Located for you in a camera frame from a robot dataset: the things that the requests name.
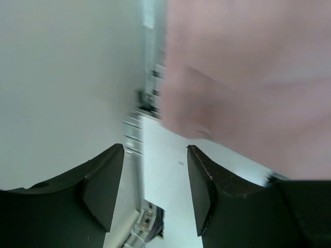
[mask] white wall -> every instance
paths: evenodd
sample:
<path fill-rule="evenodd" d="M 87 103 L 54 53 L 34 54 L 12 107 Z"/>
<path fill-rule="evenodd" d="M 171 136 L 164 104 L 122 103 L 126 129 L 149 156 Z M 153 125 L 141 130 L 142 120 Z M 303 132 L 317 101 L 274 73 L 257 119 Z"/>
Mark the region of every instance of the white wall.
<path fill-rule="evenodd" d="M 143 52 L 137 1 L 0 1 L 0 188 L 30 187 L 122 142 Z M 134 204 L 123 172 L 118 216 Z"/>

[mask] white surface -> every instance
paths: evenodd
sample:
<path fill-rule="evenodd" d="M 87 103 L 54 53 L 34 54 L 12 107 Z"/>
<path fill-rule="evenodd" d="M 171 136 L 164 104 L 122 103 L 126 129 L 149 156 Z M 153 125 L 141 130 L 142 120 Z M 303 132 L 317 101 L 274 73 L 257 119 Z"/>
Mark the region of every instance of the white surface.
<path fill-rule="evenodd" d="M 190 141 L 143 117 L 143 177 L 146 200 L 165 210 L 162 248 L 202 248 L 197 237 L 187 167 L 187 146 L 197 145 L 216 163 L 262 185 L 270 173 L 259 164 L 206 140 Z M 147 248 L 154 248 L 151 243 Z"/>
<path fill-rule="evenodd" d="M 30 187 L 123 142 L 144 87 L 133 0 L 0 1 L 0 189 Z M 113 224 L 134 209 L 125 164 Z"/>

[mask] blurry pink object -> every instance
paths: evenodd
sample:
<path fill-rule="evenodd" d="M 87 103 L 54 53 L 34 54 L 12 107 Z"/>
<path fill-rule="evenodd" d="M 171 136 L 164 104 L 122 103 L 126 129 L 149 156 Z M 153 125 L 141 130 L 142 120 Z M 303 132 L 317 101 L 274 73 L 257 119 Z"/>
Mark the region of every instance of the blurry pink object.
<path fill-rule="evenodd" d="M 331 1 L 168 0 L 162 124 L 331 179 Z"/>

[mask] pink fabric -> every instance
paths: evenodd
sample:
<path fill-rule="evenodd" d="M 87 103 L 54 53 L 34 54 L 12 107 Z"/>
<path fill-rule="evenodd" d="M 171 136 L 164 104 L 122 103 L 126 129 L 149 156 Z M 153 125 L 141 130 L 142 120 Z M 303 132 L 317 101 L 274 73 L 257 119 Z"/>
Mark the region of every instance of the pink fabric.
<path fill-rule="evenodd" d="M 162 124 L 331 178 L 331 1 L 168 0 Z"/>

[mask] pink cloth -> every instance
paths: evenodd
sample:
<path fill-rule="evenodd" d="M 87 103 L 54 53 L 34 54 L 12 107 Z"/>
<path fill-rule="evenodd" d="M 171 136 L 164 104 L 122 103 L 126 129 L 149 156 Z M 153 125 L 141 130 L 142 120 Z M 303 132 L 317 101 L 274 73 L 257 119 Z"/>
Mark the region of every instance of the pink cloth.
<path fill-rule="evenodd" d="M 331 179 L 331 1 L 168 0 L 162 124 Z"/>

